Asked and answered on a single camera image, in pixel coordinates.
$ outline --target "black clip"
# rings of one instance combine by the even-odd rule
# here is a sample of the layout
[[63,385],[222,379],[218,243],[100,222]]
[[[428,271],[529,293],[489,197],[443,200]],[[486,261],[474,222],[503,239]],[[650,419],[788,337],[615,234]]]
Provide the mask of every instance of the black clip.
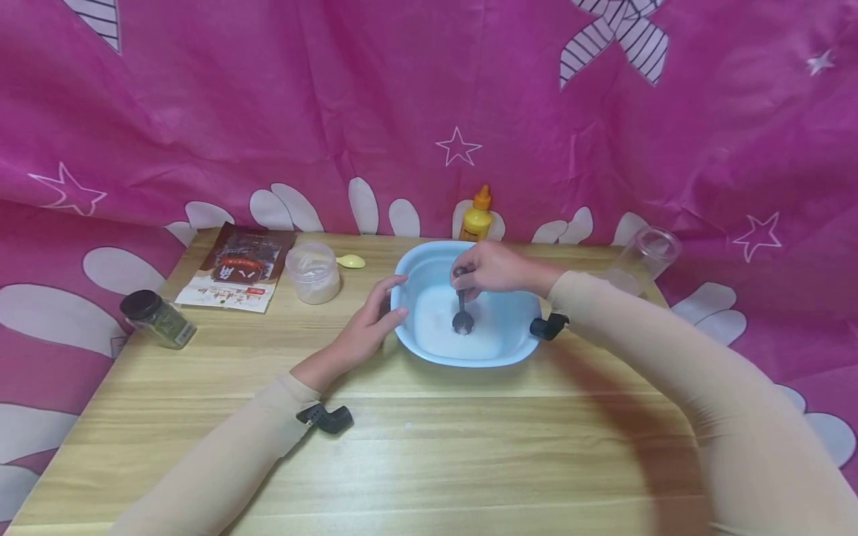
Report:
[[329,434],[339,434],[352,425],[352,413],[345,406],[340,406],[332,413],[324,408],[322,402],[310,406],[303,412],[295,415],[295,418],[305,425],[318,426],[319,430]]
[[569,317],[559,313],[552,313],[548,316],[548,320],[534,318],[530,323],[530,333],[542,340],[554,340],[566,324],[569,323]]

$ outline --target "clear plastic jar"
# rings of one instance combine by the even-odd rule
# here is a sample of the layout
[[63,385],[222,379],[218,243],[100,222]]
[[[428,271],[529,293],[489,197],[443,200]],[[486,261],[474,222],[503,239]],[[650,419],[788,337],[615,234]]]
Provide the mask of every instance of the clear plastic jar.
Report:
[[621,291],[639,296],[681,252],[682,244],[670,231],[643,227],[611,263],[605,273],[606,279]]
[[340,271],[334,251],[321,242],[304,242],[286,255],[286,271],[298,298],[310,305],[334,299],[340,291]]

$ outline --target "plastic bowl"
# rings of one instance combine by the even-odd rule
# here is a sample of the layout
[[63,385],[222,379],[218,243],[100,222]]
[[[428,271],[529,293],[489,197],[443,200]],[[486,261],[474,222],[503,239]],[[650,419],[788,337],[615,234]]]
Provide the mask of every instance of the plastic bowl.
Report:
[[[417,297],[425,290],[446,286],[450,288],[450,268],[456,257],[474,244],[447,240],[421,244],[400,259],[396,265],[397,274],[405,274],[408,281],[394,287],[390,293],[390,306],[408,308],[405,322],[396,328],[396,335],[402,344],[420,358],[437,364],[448,366],[483,368],[499,367],[518,363],[527,358],[539,343],[539,339],[530,334],[530,323],[540,317],[539,299],[529,292],[484,292],[478,298],[480,307],[490,308],[493,321],[499,329],[493,330],[501,339],[496,340],[491,347],[498,347],[497,355],[490,358],[451,358],[427,351],[417,343],[415,326],[421,322],[420,311],[417,309]],[[451,301],[456,299],[455,291],[450,288]],[[479,328],[480,319],[475,316]]]

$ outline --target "yellow glue bottle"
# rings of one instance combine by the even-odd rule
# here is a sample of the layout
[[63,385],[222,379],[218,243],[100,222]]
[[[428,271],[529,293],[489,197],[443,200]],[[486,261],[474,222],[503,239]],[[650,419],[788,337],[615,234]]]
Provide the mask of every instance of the yellow glue bottle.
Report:
[[459,240],[479,242],[486,238],[488,228],[492,226],[492,213],[488,211],[491,204],[492,196],[489,195],[488,184],[483,184],[480,191],[474,196],[474,204],[465,211]]

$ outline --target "hand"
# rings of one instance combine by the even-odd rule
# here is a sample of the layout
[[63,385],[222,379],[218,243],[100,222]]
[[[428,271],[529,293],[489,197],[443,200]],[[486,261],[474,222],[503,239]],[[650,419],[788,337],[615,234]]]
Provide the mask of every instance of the hand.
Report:
[[390,289],[407,279],[406,275],[391,275],[376,283],[366,302],[354,313],[334,342],[296,364],[292,375],[321,393],[339,375],[372,357],[384,337],[408,315],[404,307],[387,311],[390,307]]
[[[453,277],[453,270],[460,266],[473,271],[458,278]],[[475,299],[482,291],[524,290],[547,298],[563,273],[562,268],[516,253],[500,242],[482,240],[453,262],[450,283],[457,290],[467,290],[465,301]]]

